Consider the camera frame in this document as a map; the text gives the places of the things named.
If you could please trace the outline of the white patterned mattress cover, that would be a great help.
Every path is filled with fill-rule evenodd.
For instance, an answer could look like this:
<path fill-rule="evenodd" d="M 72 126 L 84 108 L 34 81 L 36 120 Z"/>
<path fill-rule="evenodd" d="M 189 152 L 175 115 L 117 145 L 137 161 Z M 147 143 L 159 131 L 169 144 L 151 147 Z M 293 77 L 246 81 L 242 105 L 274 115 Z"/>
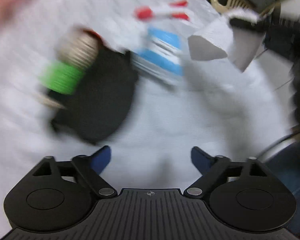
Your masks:
<path fill-rule="evenodd" d="M 10 230 L 4 198 L 34 165 L 47 155 L 68 160 L 96 150 L 53 133 L 52 111 L 39 99 L 58 41 L 83 25 L 111 42 L 114 21 L 129 21 L 141 5 L 170 1 L 177 0 L 30 0 L 0 27 L 0 238 Z M 190 35 L 218 17 L 206 0 L 188 2 L 191 23 L 155 22 L 180 35 L 184 48 Z M 176 87 L 140 76 L 128 119 L 107 141 L 112 160 L 103 176 L 116 189 L 185 189 L 199 177 L 190 161 L 193 146 L 244 160 L 287 134 L 288 121 L 258 61 L 240 72 L 227 59 L 184 60 L 185 76 Z"/>

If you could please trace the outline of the knitted doll green body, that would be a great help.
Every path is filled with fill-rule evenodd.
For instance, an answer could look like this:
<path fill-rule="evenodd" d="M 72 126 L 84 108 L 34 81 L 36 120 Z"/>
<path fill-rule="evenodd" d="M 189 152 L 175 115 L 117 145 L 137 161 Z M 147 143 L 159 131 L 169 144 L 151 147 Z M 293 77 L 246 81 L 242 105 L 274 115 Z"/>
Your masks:
<path fill-rule="evenodd" d="M 67 32 L 57 44 L 55 62 L 42 77 L 39 102 L 51 108 L 63 108 L 102 47 L 102 38 L 91 29 L 74 27 Z"/>

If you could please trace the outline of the black pouch bag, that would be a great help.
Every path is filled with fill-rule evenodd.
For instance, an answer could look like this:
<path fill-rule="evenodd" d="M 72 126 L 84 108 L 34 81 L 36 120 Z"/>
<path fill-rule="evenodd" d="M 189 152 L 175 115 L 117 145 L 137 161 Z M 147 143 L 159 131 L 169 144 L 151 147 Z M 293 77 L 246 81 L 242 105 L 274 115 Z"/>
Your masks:
<path fill-rule="evenodd" d="M 126 120 L 138 82 L 132 53 L 102 48 L 76 90 L 50 124 L 55 133 L 70 132 L 96 145 L 114 134 Z"/>

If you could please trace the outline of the white knitted cloth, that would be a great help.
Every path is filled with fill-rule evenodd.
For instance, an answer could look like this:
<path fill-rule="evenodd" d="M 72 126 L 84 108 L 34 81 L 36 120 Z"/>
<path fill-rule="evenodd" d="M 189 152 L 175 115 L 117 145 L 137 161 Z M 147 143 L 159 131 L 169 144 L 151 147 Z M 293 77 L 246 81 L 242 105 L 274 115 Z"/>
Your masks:
<path fill-rule="evenodd" d="M 258 51 L 264 35 L 230 25 L 230 20 L 257 23 L 260 16 L 249 9 L 233 9 L 223 13 L 205 28 L 188 38 L 190 57 L 195 61 L 228 59 L 244 72 Z"/>

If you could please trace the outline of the red white rocket toy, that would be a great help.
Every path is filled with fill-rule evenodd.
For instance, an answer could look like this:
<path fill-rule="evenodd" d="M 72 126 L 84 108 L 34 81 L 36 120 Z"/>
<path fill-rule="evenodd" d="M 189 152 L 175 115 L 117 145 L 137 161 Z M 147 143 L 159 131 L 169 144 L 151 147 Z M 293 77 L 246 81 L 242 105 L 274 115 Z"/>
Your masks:
<path fill-rule="evenodd" d="M 176 18 L 189 21 L 189 13 L 186 12 L 187 5 L 187 0 L 181 0 L 158 6 L 143 6 L 134 10 L 134 16 L 141 21 L 150 21 L 155 18 Z"/>

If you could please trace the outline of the blue white packet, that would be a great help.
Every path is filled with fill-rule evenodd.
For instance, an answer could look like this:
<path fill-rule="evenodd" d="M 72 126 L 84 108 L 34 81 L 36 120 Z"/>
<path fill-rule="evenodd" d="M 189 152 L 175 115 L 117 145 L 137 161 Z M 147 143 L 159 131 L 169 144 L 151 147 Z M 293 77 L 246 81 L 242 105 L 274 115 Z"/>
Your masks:
<path fill-rule="evenodd" d="M 143 47 L 133 54 L 133 63 L 139 70 L 175 86 L 183 77 L 182 54 L 178 35 L 150 27 Z"/>

